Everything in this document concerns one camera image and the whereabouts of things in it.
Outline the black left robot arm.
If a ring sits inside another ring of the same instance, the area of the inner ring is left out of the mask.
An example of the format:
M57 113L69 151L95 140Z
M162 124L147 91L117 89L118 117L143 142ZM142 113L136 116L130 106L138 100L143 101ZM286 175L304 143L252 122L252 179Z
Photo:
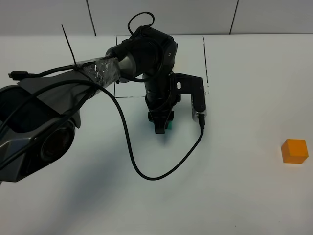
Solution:
M145 25L104 57L40 74L11 72L17 84L0 91L0 179L18 182L64 156L80 108L115 82L145 85L149 121L163 134L180 99L172 72L177 48L173 37Z

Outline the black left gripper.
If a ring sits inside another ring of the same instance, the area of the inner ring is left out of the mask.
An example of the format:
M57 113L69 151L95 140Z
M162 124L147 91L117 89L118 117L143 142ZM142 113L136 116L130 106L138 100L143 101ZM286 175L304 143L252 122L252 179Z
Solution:
M152 118L152 113L161 112L174 107L178 102L181 101L180 94L171 94L166 98L158 97L152 95L151 92L146 92L145 102L148 107L148 120L149 122L154 122L155 133L164 134L166 130L167 118L165 117L154 117Z

